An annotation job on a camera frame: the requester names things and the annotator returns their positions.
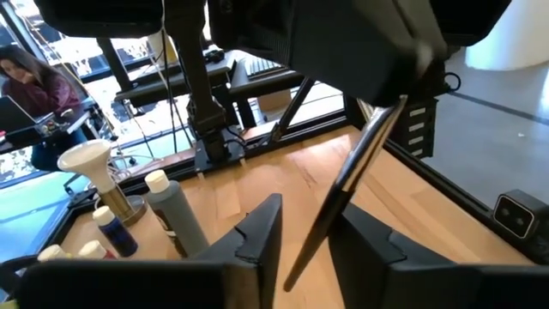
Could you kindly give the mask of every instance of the metal rod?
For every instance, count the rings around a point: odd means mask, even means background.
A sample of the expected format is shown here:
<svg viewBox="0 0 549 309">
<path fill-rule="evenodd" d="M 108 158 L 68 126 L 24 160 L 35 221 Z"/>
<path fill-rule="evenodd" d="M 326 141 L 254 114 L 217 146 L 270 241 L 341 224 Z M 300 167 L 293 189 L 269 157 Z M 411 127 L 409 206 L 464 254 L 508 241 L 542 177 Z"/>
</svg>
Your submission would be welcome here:
<svg viewBox="0 0 549 309">
<path fill-rule="evenodd" d="M 288 126 L 292 122 L 295 114 L 298 113 L 299 108 L 303 105 L 305 98 L 311 91 L 311 88 L 315 85 L 315 80 L 306 77 L 299 86 L 298 92 L 293 97 L 288 108 L 282 114 L 281 120 L 278 122 L 281 130 L 281 134 L 286 133 Z"/>
<path fill-rule="evenodd" d="M 376 109 L 370 121 L 365 125 L 359 141 L 343 163 L 340 173 L 324 199 L 320 212 L 284 282 L 285 291 L 292 290 L 301 273 L 328 236 L 334 221 L 350 202 L 359 181 L 377 158 L 385 140 L 387 140 L 395 121 L 404 108 L 406 99 L 406 96 L 402 96 L 396 106 Z"/>
</svg>

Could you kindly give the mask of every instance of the long dark hair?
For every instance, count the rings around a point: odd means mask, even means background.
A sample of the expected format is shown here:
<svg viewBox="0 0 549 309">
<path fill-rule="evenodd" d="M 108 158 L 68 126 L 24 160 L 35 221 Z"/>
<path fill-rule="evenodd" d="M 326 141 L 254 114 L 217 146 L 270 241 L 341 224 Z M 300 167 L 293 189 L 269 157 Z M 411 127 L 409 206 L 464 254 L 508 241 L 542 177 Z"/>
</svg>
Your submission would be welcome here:
<svg viewBox="0 0 549 309">
<path fill-rule="evenodd" d="M 22 50 L 15 45 L 0 47 L 0 60 L 4 59 L 11 61 L 18 68 L 24 69 L 32 74 L 34 78 L 36 78 L 36 81 L 42 85 L 44 85 L 45 80 L 49 77 L 63 76 L 61 72 L 57 71 L 49 64 L 38 60 L 29 52 Z M 0 74 L 9 78 L 9 75 L 4 71 L 2 66 L 0 66 Z"/>
</svg>

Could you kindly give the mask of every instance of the paint bottle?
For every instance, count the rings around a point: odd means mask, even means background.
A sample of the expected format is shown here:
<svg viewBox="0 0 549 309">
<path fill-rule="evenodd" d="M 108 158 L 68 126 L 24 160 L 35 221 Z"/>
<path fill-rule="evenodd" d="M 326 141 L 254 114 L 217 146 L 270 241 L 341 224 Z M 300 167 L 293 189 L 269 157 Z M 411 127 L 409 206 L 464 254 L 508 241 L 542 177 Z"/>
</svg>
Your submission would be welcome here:
<svg viewBox="0 0 549 309">
<path fill-rule="evenodd" d="M 117 257 L 106 249 L 98 240 L 88 241 L 79 251 L 79 258 L 116 259 Z"/>
<path fill-rule="evenodd" d="M 95 223 L 105 235 L 112 247 L 123 257 L 129 257 L 137 251 L 136 240 L 122 224 L 109 206 L 101 206 L 92 214 Z"/>
<path fill-rule="evenodd" d="M 192 257 L 208 248 L 208 240 L 179 182 L 169 180 L 163 170 L 157 170 L 145 177 L 145 183 L 149 189 L 145 195 L 148 205 L 181 257 Z"/>
<path fill-rule="evenodd" d="M 71 255 L 65 252 L 59 245 L 50 245 L 42 250 L 37 257 L 39 262 L 45 262 L 56 258 L 71 258 Z"/>
</svg>

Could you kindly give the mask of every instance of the black mount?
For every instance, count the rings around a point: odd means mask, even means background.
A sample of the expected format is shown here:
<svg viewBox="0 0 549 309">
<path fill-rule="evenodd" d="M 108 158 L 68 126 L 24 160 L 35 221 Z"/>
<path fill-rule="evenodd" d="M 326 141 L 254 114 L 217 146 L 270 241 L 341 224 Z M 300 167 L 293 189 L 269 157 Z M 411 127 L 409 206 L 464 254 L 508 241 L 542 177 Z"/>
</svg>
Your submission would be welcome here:
<svg viewBox="0 0 549 309">
<path fill-rule="evenodd" d="M 328 234 L 347 309 L 535 308 L 549 267 L 459 265 L 352 203 Z"/>
<path fill-rule="evenodd" d="M 205 1 L 165 0 L 164 5 L 166 33 L 175 42 L 179 64 L 191 93 L 187 111 L 198 149 L 195 167 L 197 171 L 206 172 L 213 166 L 242 157 L 244 147 L 233 143 L 231 134 L 227 134 L 226 111 L 212 96 L 201 42 L 206 21 Z"/>
</svg>

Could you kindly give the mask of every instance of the cardboard box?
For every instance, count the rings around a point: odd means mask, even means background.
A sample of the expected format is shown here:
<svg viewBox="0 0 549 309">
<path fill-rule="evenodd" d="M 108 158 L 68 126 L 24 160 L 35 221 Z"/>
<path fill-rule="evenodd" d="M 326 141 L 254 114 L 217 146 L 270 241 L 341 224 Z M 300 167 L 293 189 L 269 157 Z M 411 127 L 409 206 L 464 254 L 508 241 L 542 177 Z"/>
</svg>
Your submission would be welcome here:
<svg viewBox="0 0 549 309">
<path fill-rule="evenodd" d="M 267 94 L 257 98 L 257 105 L 262 112 L 272 112 L 286 108 L 292 101 L 290 89 Z"/>
</svg>

